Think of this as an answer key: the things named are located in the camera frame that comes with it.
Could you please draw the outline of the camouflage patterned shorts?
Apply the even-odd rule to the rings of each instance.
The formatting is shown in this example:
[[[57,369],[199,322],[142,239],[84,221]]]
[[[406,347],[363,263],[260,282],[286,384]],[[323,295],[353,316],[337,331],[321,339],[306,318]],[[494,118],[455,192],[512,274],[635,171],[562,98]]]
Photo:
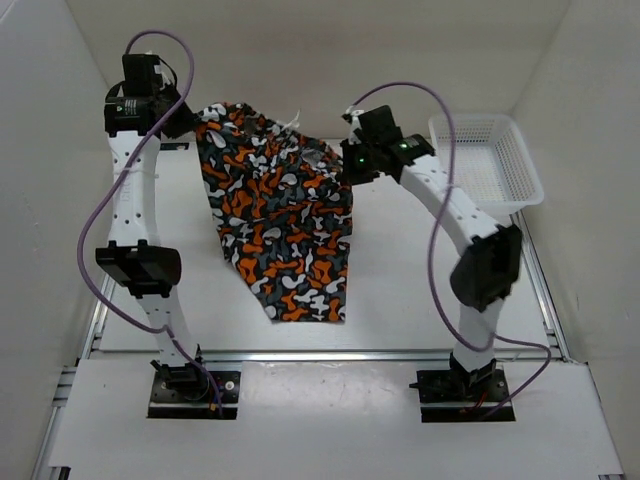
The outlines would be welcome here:
[[[345,321],[353,192],[341,157],[247,103],[198,112],[195,139],[223,257],[266,316]]]

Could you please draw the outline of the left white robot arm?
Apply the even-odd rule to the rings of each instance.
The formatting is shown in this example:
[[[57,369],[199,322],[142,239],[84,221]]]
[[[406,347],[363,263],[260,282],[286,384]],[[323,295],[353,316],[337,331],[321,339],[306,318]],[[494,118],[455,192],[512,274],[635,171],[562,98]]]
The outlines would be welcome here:
[[[156,54],[126,54],[124,79],[107,93],[105,131],[113,156],[111,227],[95,259],[104,272],[137,301],[154,330],[159,357],[152,365],[174,397],[195,402],[206,396],[210,377],[189,333],[177,285],[182,262],[162,245],[156,221],[156,164],[161,134],[152,128],[180,95],[174,71],[164,72]]]

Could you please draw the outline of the dark blue label sticker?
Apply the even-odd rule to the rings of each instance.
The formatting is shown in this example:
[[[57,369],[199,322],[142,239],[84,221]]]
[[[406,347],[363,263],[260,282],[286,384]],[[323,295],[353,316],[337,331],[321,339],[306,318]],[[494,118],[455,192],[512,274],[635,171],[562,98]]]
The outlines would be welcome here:
[[[184,151],[189,149],[190,144],[186,142],[162,143],[161,151]]]

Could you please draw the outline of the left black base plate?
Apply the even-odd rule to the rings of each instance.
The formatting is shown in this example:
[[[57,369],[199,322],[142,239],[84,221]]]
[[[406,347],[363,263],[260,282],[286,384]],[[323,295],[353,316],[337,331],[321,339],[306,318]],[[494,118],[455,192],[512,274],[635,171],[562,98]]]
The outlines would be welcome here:
[[[170,367],[151,362],[155,372],[147,417],[149,419],[235,420],[241,387],[241,372],[210,370],[209,377],[188,363]]]

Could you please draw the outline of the white plastic basket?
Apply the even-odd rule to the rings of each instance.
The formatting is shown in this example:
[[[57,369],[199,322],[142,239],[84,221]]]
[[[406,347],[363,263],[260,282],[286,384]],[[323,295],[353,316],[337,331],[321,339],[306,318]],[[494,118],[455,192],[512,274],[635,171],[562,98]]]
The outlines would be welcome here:
[[[456,114],[451,135],[443,114],[428,121],[437,156],[444,164],[456,151],[455,183],[487,214],[499,218],[544,200],[544,190],[524,138],[503,114]]]

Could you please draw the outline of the left aluminium side rail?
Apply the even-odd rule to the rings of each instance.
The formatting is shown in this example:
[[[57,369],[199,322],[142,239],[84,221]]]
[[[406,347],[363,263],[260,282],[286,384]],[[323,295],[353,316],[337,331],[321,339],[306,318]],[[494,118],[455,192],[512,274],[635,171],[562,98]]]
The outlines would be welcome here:
[[[51,452],[55,444],[57,432],[62,422],[64,410],[71,394],[77,367],[81,360],[89,359],[103,336],[107,317],[107,308],[99,301],[94,306],[86,321],[86,332],[82,338],[76,358],[70,365],[65,365],[59,375],[53,400],[51,403],[48,422],[37,452],[37,457],[30,476],[31,480],[38,479],[67,479],[70,468],[51,466],[49,464]]]

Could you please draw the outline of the aluminium front rail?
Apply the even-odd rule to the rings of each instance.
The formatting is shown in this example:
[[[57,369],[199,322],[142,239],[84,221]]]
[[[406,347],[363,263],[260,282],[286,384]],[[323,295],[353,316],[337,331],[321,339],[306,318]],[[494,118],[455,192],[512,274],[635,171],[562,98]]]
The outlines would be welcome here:
[[[123,359],[156,358],[151,351],[104,351],[93,350],[88,358]],[[328,351],[205,351],[206,362],[349,362],[349,361],[448,361],[448,350],[328,350]],[[498,361],[542,361],[546,355],[539,349],[502,349],[495,353]]]

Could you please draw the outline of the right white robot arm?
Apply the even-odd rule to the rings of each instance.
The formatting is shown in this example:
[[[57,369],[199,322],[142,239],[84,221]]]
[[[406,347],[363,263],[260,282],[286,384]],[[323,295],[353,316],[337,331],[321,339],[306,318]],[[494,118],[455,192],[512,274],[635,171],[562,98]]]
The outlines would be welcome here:
[[[420,134],[406,136],[389,106],[347,108],[349,134],[340,146],[343,177],[352,184],[392,177],[435,218],[459,258],[449,283],[459,302],[459,322],[450,330],[456,344],[445,383],[460,399],[480,393],[495,371],[494,341],[499,315],[520,274],[522,233],[483,212],[449,178],[450,169]]]

